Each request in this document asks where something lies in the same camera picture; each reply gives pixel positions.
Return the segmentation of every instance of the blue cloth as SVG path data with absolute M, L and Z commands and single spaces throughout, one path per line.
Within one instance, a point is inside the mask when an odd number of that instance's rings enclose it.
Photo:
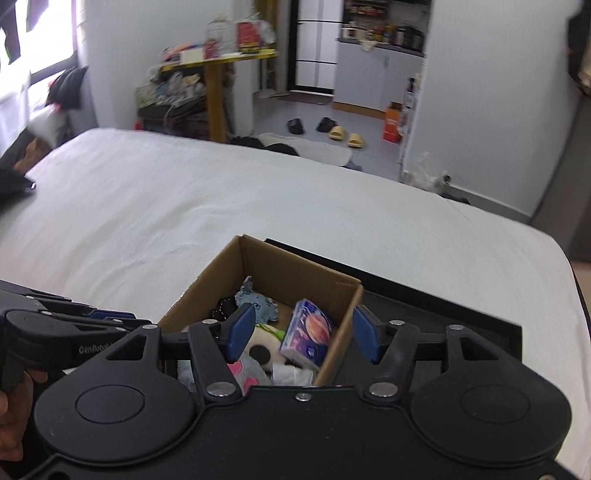
M 256 322 L 267 324 L 279 320 L 277 303 L 260 293 L 256 293 L 252 283 L 252 277 L 248 276 L 242 283 L 242 287 L 235 296 L 236 305 L 240 308 L 245 303 L 252 303 L 256 310 Z

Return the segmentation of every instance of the plush toy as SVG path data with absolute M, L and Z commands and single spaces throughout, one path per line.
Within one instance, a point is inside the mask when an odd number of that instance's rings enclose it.
M 238 385 L 240 385 L 243 395 L 246 395 L 248 390 L 256 385 L 272 385 L 271 380 L 259 363 L 247 353 L 243 353 L 240 360 L 228 365 L 228 368 L 234 375 Z
M 252 277 L 248 276 L 242 287 L 236 293 L 236 305 L 241 307 L 245 303 L 252 303 L 256 309 L 256 322 L 268 323 L 279 320 L 279 309 L 277 303 L 260 293 L 256 293 L 252 283 Z
M 284 364 L 286 358 L 279 353 L 284 332 L 270 325 L 257 325 L 251 336 L 245 353 L 254 358 L 266 372 L 272 372 L 273 363 Z

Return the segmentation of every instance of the window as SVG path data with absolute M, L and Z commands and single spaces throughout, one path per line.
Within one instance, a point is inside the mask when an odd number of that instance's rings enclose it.
M 74 0 L 49 0 L 37 24 L 27 32 L 30 0 L 17 0 L 18 36 L 22 58 L 31 70 L 31 84 L 77 65 L 76 3 Z M 0 44 L 5 33 L 0 31 Z M 0 72 L 8 65 L 8 55 L 0 48 Z

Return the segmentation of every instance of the pile of items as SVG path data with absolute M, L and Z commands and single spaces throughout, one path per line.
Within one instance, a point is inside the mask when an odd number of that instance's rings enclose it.
M 286 332 L 272 327 L 269 322 L 279 320 L 277 302 L 257 293 L 250 276 L 234 297 L 220 299 L 205 322 L 224 322 L 246 303 L 256 309 L 255 330 L 240 360 L 228 365 L 243 394 L 255 385 L 311 387 L 328 352 L 333 323 L 313 302 L 302 299 Z M 190 361 L 178 362 L 178 378 L 196 390 Z
M 221 15 L 209 24 L 205 42 L 166 48 L 160 54 L 160 63 L 148 70 L 149 82 L 135 91 L 138 116 L 142 121 L 137 128 L 209 140 L 206 87 L 200 64 L 206 60 L 257 53 L 275 40 L 272 27 L 257 16 L 234 24 Z M 222 80 L 226 93 L 233 84 L 234 69 L 228 63 L 223 66 Z

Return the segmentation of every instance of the yellow slipper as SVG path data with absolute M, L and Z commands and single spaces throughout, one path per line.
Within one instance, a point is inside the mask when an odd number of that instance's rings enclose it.
M 337 125 L 336 127 L 334 127 L 329 133 L 330 138 L 332 138 L 333 140 L 339 141 L 339 142 L 343 141 L 345 139 L 346 135 L 347 135 L 347 130 L 345 130 L 340 125 Z
M 351 134 L 347 145 L 351 148 L 363 148 L 365 146 L 365 140 L 359 134 Z

